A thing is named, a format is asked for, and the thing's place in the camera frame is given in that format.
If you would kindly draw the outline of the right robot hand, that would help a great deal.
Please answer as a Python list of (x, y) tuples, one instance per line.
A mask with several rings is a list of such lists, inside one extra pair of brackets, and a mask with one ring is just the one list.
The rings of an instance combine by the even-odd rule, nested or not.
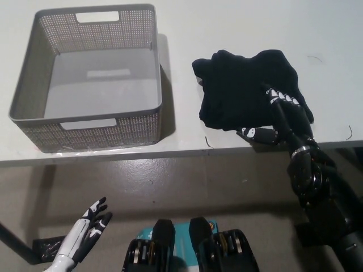
[(263, 91), (272, 116), (272, 128), (242, 127), (237, 130), (237, 135), (250, 143), (283, 143), (291, 156), (302, 151), (318, 149), (310, 121), (299, 101), (267, 84), (263, 85)]

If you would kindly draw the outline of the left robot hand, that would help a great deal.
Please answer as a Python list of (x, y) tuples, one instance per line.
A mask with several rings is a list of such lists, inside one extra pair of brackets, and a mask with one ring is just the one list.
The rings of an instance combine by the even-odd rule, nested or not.
[(113, 214), (107, 209), (106, 197), (93, 203), (74, 223), (65, 236), (53, 264), (60, 264), (66, 271), (76, 267), (90, 253), (100, 239)]

